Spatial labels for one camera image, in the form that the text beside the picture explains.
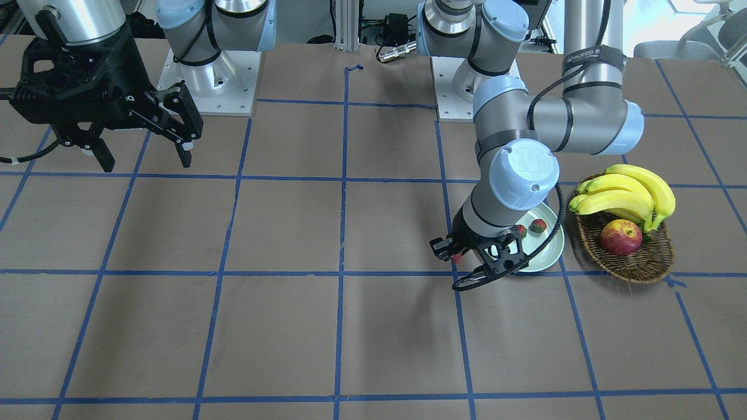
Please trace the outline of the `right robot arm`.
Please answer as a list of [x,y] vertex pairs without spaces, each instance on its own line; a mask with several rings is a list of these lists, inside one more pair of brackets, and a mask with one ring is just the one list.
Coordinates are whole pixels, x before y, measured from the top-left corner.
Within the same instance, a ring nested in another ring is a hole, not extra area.
[[189,167],[204,126],[195,97],[237,85],[229,51],[270,51],[277,39],[274,1],[157,1],[158,24],[183,70],[181,79],[158,88],[134,39],[134,16],[121,2],[18,4],[35,37],[16,87],[3,88],[2,99],[28,122],[50,125],[56,139],[35,154],[3,157],[6,165],[76,146],[110,172],[116,161],[102,132],[142,128],[173,143]]

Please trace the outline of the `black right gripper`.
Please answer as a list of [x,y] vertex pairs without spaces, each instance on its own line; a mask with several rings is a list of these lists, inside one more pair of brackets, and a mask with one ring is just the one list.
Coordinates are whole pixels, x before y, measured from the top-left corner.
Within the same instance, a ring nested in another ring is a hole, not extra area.
[[[171,141],[182,167],[190,167],[203,118],[183,80],[155,90],[128,23],[87,45],[63,47],[35,37],[9,103],[31,123],[55,124],[58,143],[93,155],[104,172],[112,172],[116,160],[101,137],[104,127],[93,122],[128,117],[130,97],[141,127]],[[84,129],[82,122],[92,124]]]

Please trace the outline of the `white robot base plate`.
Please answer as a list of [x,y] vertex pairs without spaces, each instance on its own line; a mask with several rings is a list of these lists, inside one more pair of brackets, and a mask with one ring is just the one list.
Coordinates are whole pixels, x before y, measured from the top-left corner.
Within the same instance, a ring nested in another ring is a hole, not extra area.
[[165,90],[183,81],[201,115],[250,117],[262,55],[223,51],[213,63],[190,67],[176,63],[169,51],[156,87]]

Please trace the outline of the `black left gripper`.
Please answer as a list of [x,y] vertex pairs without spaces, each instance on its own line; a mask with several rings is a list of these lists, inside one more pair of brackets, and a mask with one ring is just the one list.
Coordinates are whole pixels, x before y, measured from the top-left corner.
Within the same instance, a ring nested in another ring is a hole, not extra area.
[[[488,249],[496,244],[496,237],[481,236],[467,225],[460,208],[452,220],[450,236],[436,237],[430,241],[430,248],[434,256],[441,261],[451,261],[451,256],[464,255],[467,251]],[[460,277],[453,283],[454,291],[469,291],[484,285],[488,276],[484,271],[473,271]]]

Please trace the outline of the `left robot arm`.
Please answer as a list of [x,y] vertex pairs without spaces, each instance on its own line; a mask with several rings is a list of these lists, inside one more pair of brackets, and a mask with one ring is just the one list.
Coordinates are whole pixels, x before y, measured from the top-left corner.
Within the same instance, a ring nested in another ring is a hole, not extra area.
[[645,127],[623,98],[622,1],[567,1],[560,79],[531,95],[510,75],[530,29],[513,1],[426,1],[418,6],[418,52],[463,58],[483,75],[472,89],[480,179],[450,233],[430,242],[443,261],[475,251],[482,265],[453,284],[464,292],[515,274],[534,257],[517,223],[557,188],[557,152],[622,155]]

